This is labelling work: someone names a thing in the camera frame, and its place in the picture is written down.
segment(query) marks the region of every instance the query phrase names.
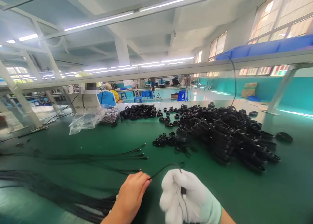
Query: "white machine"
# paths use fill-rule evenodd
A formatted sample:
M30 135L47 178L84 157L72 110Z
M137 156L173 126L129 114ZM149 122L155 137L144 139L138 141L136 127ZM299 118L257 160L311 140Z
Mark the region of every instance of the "white machine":
M84 113L89 108L101 106L97 94L72 93L69 94L69 97L78 114Z

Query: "cardboard box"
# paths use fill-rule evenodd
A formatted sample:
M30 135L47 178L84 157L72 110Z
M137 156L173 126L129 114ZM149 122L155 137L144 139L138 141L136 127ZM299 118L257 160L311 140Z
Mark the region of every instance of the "cardboard box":
M171 100L177 100L178 99L178 93L177 94L171 94Z
M257 88L257 83L246 83L244 89L241 92L242 98L248 98L249 95L255 95L255 89Z

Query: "white work glove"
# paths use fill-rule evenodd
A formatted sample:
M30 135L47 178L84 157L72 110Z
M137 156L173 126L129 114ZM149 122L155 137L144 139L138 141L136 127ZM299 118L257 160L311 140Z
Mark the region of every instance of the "white work glove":
M206 186L185 170L169 170L162 181L160 207L165 212L166 224L219 224L222 206ZM181 187L186 188L184 198Z

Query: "green workbench surface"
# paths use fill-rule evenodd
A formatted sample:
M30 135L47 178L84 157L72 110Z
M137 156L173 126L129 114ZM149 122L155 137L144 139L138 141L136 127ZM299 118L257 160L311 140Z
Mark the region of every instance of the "green workbench surface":
M312 118L282 113L267 115L263 129L275 134L287 132L294 137L292 144L278 142L279 164L268 164L267 172L257 175L238 160L230 166L217 164L199 144L199 152L191 158L175 154L173 148L157 148L151 142L162 133L176 130L166 128L158 118L138 121L126 120L116 128L98 125L92 130L69 134L72 117L66 116L52 123L48 130L12 139L0 144L1 151L32 152L39 149L46 154L116 153L129 151L147 143L142 151L149 160L110 162L118 168L139 169L153 175L169 163L185 162L184 169L198 178L221 202L236 223L310 223L313 216ZM25 148L16 148L24 142ZM86 164L55 165L32 157L0 157L1 169L26 169L39 172L57 184L92 195L106 197L116 194L125 176ZM159 208L161 181L166 171L155 177L148 187L142 206L133 223L165 223ZM87 223L64 212L54 203L24 188L0 189L1 224L77 224Z

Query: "human hand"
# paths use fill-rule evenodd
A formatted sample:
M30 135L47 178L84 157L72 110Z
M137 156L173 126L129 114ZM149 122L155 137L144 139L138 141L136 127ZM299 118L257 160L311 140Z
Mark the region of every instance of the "human hand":
M187 194L183 199L181 187ZM166 224L210 223L218 224L222 207L206 186L185 170L169 170L162 181L160 207L165 212Z
M136 174L131 174L125 180L120 188L116 202L111 212L107 216L108 223L114 224L130 224L141 205L143 194L150 185L150 176L140 171Z

